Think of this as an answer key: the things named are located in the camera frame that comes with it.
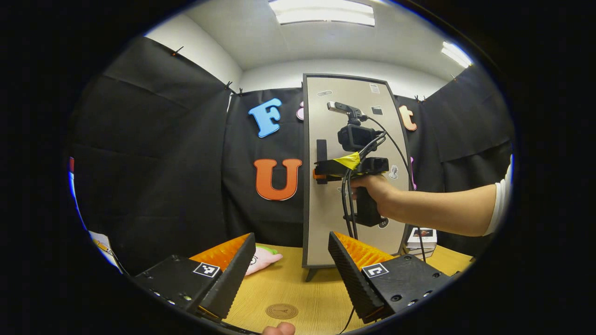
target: table surface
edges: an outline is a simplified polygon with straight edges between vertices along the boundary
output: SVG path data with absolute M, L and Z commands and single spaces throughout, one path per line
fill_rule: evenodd
M 283 258 L 244 277 L 228 318 L 223 321 L 259 333 L 281 321 L 294 324 L 296 335 L 339 333 L 346 326 L 353 306 L 338 270 L 319 269 L 307 283 L 308 269 L 302 268 L 302 248 L 259 245 L 276 249 Z M 454 275 L 465 270 L 470 259 L 471 256 L 436 246 L 427 263 L 446 275 Z M 265 310 L 277 303 L 295 306 L 298 314 L 287 320 L 270 317 Z M 345 332 L 364 326 L 354 313 Z

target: human hand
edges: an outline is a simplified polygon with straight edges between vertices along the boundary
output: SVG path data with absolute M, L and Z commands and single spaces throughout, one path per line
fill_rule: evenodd
M 350 181 L 352 198 L 356 200 L 356 189 L 365 187 L 371 198 L 377 203 L 377 210 L 381 216 L 389 217 L 392 210 L 393 198 L 400 191 L 391 186 L 383 175 L 367 175 Z
M 265 327 L 262 335 L 294 335 L 296 327 L 288 322 L 281 322 L 277 327 Z

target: whiteboard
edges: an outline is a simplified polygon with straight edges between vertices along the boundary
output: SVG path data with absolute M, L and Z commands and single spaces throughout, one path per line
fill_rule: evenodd
M 305 93 L 305 227 L 303 243 L 303 267 L 324 268 L 335 264 L 327 250 L 329 232 L 338 231 L 348 235 L 346 221 L 343 219 L 341 181 L 317 184 L 312 171 L 316 162 L 316 141 L 327 140 L 327 159 L 339 158 L 352 152 L 344 151 L 337 140 L 337 132 L 347 125 L 347 116 L 327 108 L 329 101 L 335 101 L 359 108 L 364 114 L 381 123 L 404 154 L 406 161 L 410 158 L 406 150 L 405 128 L 403 127 L 395 99 L 387 82 L 370 78 L 304 74 Z M 382 115 L 373 114 L 372 107 L 381 108 Z M 371 120 L 362 122 L 362 126 L 382 130 Z M 408 170 L 403 160 L 389 139 L 385 140 L 377 151 L 367 157 L 386 157 L 389 167 L 398 167 L 397 179 L 387 180 L 400 190 L 409 190 Z M 386 227 L 366 227 L 356 225 L 358 239 L 386 253 L 396 255 L 400 252 L 405 238 L 406 225 L 390 220 Z

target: ceiling light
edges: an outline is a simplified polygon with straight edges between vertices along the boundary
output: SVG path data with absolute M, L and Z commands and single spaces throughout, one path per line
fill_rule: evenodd
M 340 21 L 373 26 L 373 8 L 348 0 L 275 0 L 270 1 L 280 24 L 306 21 Z
M 464 68 L 472 65 L 472 61 L 470 57 L 468 57 L 461 49 L 459 49 L 454 44 L 450 44 L 447 42 L 443 42 L 443 50 L 441 52 L 447 55 L 449 58 L 456 61 L 459 65 L 463 66 Z

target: pink plush toy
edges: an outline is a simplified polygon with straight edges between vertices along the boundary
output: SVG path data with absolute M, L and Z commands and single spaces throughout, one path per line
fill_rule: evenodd
M 254 252 L 253 260 L 250 261 L 249 268 L 246 270 L 246 275 L 250 275 L 257 272 L 260 269 L 264 269 L 269 264 L 275 263 L 280 260 L 283 256 L 277 253 L 277 250 L 269 249 L 263 246 L 257 246 Z

